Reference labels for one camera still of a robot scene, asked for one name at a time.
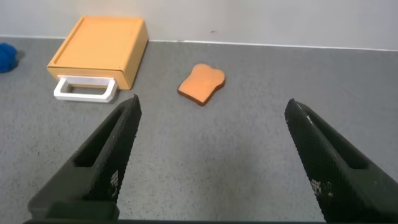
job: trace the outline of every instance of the table surface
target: table surface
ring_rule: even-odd
[[[29,219],[29,199],[134,94],[120,218],[322,221],[284,120],[291,98],[398,180],[398,52],[150,42],[134,88],[99,104],[53,97],[46,65],[62,40],[0,42],[22,52],[0,74],[1,223]],[[197,63],[226,75],[204,107],[177,94]]]

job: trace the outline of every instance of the gray countertop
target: gray countertop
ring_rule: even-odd
[[[24,52],[0,74],[0,223],[29,219],[29,199],[134,94],[120,218],[322,221],[284,120],[291,98],[398,180],[398,52],[150,42],[134,88],[97,104],[53,97],[46,65],[62,40],[0,42]],[[177,94],[197,63],[226,74],[204,107]]]

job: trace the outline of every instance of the white drawer handle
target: white drawer handle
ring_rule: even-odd
[[[54,96],[58,100],[109,103],[113,99],[116,89],[118,88],[118,84],[113,78],[69,75],[59,75],[58,77],[60,78],[60,81],[54,89]],[[107,86],[107,88],[105,93],[102,95],[68,93],[69,84]]]

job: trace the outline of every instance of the orange toy drawer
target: orange toy drawer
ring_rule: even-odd
[[[147,41],[141,18],[83,16],[47,69],[57,80],[59,75],[106,77],[113,78],[119,89],[129,90]]]

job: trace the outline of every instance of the white wall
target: white wall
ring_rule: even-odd
[[[0,0],[0,35],[65,37],[82,15],[143,17],[152,40],[398,50],[397,0]]]

